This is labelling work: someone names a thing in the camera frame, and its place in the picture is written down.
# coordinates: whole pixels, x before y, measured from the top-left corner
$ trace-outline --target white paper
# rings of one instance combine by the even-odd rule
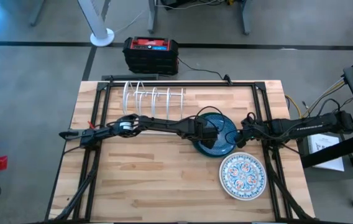
[[[309,152],[315,153],[329,146],[333,146],[339,143],[339,138],[334,136],[328,136],[325,134],[314,134],[308,137]],[[331,161],[324,162],[322,164],[315,165],[313,167],[332,169],[344,172],[344,163],[342,158],[333,159]]]

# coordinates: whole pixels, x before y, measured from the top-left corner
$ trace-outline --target white dish rack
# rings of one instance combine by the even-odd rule
[[[128,101],[130,97],[135,98],[135,108],[134,112],[137,113],[139,116],[151,116],[156,118],[156,101],[158,101],[160,96],[166,96],[165,100],[165,107],[166,107],[166,119],[170,117],[170,101],[171,98],[179,97],[178,101],[180,102],[180,118],[183,118],[183,88],[178,93],[172,92],[171,88],[167,88],[167,91],[158,90],[157,87],[153,87],[150,90],[147,90],[144,86],[144,83],[139,82],[132,82],[128,81],[124,85],[124,90],[122,93],[122,113],[124,115],[129,114],[127,111],[128,109]],[[151,104],[151,114],[142,114],[142,100],[145,98],[150,97],[150,104]],[[162,133],[162,132],[142,132],[145,134],[170,134],[170,133]]]

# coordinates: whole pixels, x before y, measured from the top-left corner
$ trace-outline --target gray floor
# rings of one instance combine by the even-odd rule
[[[0,41],[88,41],[90,30],[76,1],[47,0],[39,24],[31,28],[33,5],[28,0],[0,1]],[[117,30],[146,5],[143,0],[112,0],[106,25]],[[184,43],[353,45],[353,0],[256,0],[250,36],[242,35],[237,7],[159,9],[153,35]],[[148,36],[146,25],[147,13],[143,13],[117,33],[116,42]],[[57,133],[69,125],[89,50],[0,47],[0,156],[9,158],[8,169],[0,172],[0,223],[44,219],[64,144]],[[130,74],[121,50],[98,49],[89,80]],[[309,103],[353,64],[353,50],[180,49],[180,58],[235,80],[280,79],[286,94]],[[172,79],[216,80],[217,76],[181,65]],[[340,102],[350,97],[348,87],[333,95]],[[332,104],[325,109],[333,109]],[[353,114],[353,102],[345,110]],[[290,113],[297,118],[292,107]],[[308,185],[318,218],[353,223],[353,180]]]

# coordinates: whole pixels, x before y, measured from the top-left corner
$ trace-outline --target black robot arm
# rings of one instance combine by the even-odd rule
[[[247,141],[253,139],[274,140],[275,144],[283,144],[291,139],[312,134],[353,132],[352,116],[345,111],[326,113],[313,118],[273,119],[264,122],[258,122],[255,117],[249,115],[241,122],[243,129],[235,137],[237,147],[244,147]]]
[[[98,141],[114,136],[132,138],[142,131],[152,130],[175,133],[182,139],[190,141],[200,141],[201,144],[211,149],[217,140],[217,128],[215,126],[206,127],[207,120],[199,116],[194,117],[172,121],[130,114],[107,124],[106,127],[84,130],[81,135],[80,148],[94,146]],[[60,133],[60,136],[67,140],[64,134]]]

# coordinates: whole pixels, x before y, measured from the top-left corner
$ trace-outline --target red battery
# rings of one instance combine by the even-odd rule
[[[134,73],[178,73],[178,43],[156,37],[129,37],[122,51]]]

